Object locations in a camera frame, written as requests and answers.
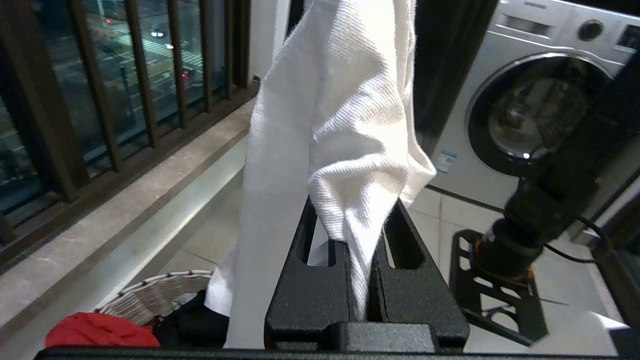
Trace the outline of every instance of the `washing machine control panel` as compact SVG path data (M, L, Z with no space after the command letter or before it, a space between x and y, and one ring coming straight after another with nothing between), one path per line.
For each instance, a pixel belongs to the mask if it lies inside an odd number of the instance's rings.
M488 31L620 64L640 49L640 18L558 0L500 0Z

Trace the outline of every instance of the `black cable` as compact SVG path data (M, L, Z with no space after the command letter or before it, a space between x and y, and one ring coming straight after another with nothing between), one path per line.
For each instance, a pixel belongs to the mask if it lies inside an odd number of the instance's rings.
M586 227L590 228L591 230L593 230L599 237L600 239L602 239L602 241L607 243L607 246L609 247L609 250L613 250L613 242L611 241L611 238L609 237L609 235L607 235L602 228L600 228L599 226L597 226L596 224L592 223L591 221L587 220L584 217L577 217L577 219L579 222L583 223ZM552 252L555 252L557 255L562 256L563 258L569 260L569 261L573 261L574 263L580 263L580 264L593 264L596 261L594 259L579 259L579 258L575 258L571 255L565 254L564 252L556 249L555 247L549 245L549 244L545 244L545 247L549 250L551 250Z

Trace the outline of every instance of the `window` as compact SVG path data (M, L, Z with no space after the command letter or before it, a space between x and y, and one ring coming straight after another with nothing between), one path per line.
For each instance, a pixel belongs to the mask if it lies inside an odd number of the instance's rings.
M0 272L255 95L249 12L0 3Z

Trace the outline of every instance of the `washing machine door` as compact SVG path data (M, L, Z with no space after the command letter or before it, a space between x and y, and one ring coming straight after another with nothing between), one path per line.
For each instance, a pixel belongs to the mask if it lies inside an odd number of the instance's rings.
M539 54L500 69L467 112L474 152L494 170L526 174L558 147L611 79L587 58L568 53Z

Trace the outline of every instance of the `window sill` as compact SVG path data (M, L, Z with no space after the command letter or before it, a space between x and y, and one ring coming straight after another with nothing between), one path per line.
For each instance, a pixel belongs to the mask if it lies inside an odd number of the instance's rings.
M248 133L253 104L242 105L0 276L0 345L238 144Z

